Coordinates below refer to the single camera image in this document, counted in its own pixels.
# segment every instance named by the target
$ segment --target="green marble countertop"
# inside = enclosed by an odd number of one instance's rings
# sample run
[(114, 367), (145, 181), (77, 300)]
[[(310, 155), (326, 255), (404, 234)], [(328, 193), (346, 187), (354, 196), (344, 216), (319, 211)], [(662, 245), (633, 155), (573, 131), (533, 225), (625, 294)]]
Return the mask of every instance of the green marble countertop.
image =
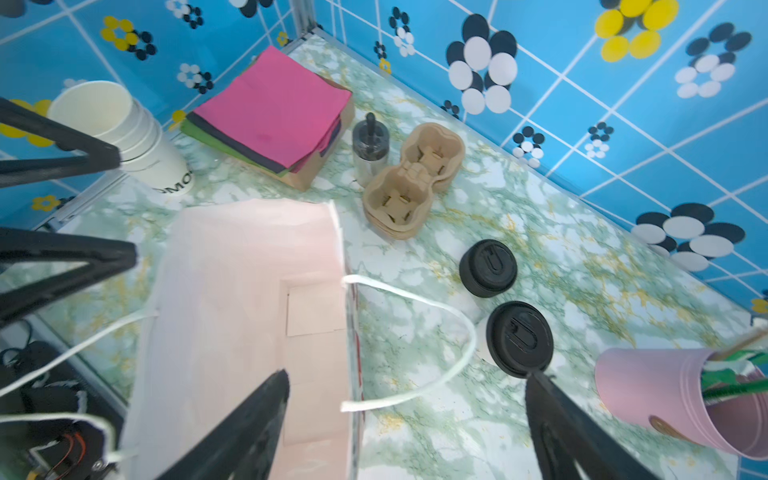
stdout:
[[(40, 316), (74, 344), (138, 308), (150, 292), (168, 227), (193, 205), (249, 198), (334, 199), (349, 267), (463, 310), (479, 322), (497, 305), (523, 300), (548, 319), (555, 382), (598, 424), (660, 478), (735, 478), (737, 458), (624, 424), (601, 404), (594, 364), (603, 350), (717, 346), (743, 332), (749, 314), (677, 269), (591, 208), (488, 144), (464, 124), (427, 107), (347, 54), (310, 39), (291, 53), (312, 71), (355, 92), (356, 115), (374, 111), (392, 135), (390, 163), (417, 125), (436, 121), (467, 147), (462, 171), (435, 199), (413, 239), (388, 240), (369, 228), (354, 181), (350, 133), (302, 194), (188, 137), (176, 140), (197, 175), (193, 191), (164, 197), (132, 178), (110, 190), (62, 232), (128, 240), (131, 271), (57, 302)], [(458, 261), (476, 241), (496, 238), (518, 260), (515, 285), (491, 299), (471, 295)], [(62, 266), (14, 266), (3, 279), (26, 283)], [(360, 287), (363, 389), (366, 398), (429, 382), (460, 353), (465, 334), (450, 317)], [(86, 350), (84, 359), (125, 398), (134, 375), (137, 326)], [(528, 433), (525, 384), (475, 357), (437, 392), (366, 415), (360, 478), (540, 478)]]

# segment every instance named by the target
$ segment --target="black coffee cup lid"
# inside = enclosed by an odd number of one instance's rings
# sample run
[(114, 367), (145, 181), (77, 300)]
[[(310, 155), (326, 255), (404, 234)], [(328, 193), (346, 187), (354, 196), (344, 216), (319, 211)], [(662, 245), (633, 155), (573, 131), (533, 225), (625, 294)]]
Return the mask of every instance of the black coffee cup lid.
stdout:
[(512, 286), (518, 275), (518, 263), (502, 242), (480, 240), (464, 254), (458, 273), (467, 290), (488, 298)]
[(544, 316), (523, 302), (496, 307), (485, 331), (488, 351), (496, 365), (509, 375), (525, 378), (544, 371), (552, 360), (552, 331)]

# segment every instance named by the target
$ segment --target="stack of napkins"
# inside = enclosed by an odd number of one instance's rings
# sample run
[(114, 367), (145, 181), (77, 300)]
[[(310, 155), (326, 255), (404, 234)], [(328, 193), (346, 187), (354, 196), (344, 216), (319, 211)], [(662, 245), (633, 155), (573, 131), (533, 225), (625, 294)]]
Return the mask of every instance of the stack of napkins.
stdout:
[(327, 146), (351, 95), (269, 47), (229, 87), (190, 113), (181, 130), (283, 176)]

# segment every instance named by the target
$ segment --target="pink cup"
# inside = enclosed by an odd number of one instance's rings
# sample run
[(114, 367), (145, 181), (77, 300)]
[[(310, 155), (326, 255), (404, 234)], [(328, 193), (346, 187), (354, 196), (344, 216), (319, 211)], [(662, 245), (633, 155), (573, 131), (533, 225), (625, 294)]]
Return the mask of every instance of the pink cup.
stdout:
[(713, 353), (711, 349), (609, 349), (598, 359), (594, 380), (605, 406), (625, 422), (767, 460), (768, 394), (704, 405), (701, 370)]

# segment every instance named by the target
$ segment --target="white coffee cup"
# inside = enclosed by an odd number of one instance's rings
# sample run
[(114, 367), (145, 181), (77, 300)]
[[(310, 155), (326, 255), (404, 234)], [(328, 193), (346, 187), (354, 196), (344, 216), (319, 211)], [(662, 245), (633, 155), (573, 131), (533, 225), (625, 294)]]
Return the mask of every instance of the white coffee cup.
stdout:
[[(149, 113), (146, 108), (140, 105), (139, 105), (139, 115), (136, 115), (135, 121), (136, 123), (134, 124), (132, 129), (127, 134), (125, 134), (125, 136), (123, 136), (119, 140), (110, 142), (115, 147), (120, 149), (121, 154), (122, 152), (127, 152), (129, 150), (136, 151), (135, 150), (136, 146), (138, 146), (139, 143), (141, 143), (142, 141), (146, 140), (148, 136), (151, 136), (151, 134), (153, 133), (154, 124), (157, 123), (157, 120), (155, 120), (152, 114)], [(145, 149), (143, 149), (142, 151), (139, 151), (133, 157), (125, 157), (121, 155), (122, 159), (132, 160), (138, 157), (139, 155), (149, 150), (155, 140), (156, 138), (152, 138), (152, 142), (149, 143), (149, 145), (147, 145)]]
[(51, 103), (48, 118), (113, 144), (131, 132), (141, 110), (122, 85), (97, 80), (61, 92)]
[(150, 148), (157, 142), (157, 137), (163, 134), (163, 130), (160, 124), (155, 120), (151, 113), (145, 108), (142, 108), (142, 118), (147, 118), (146, 124), (140, 126), (140, 130), (144, 132), (144, 136), (138, 141), (133, 141), (134, 144), (130, 148), (120, 149), (120, 160), (123, 162), (131, 161), (143, 154), (146, 154)]
[(488, 349), (488, 317), (485, 317), (475, 328), (478, 336), (477, 354), (491, 365), (496, 365), (496, 361), (491, 356), (491, 350)]
[(121, 162), (120, 169), (161, 194), (182, 195), (194, 184), (194, 175), (184, 157), (162, 133), (147, 153)]

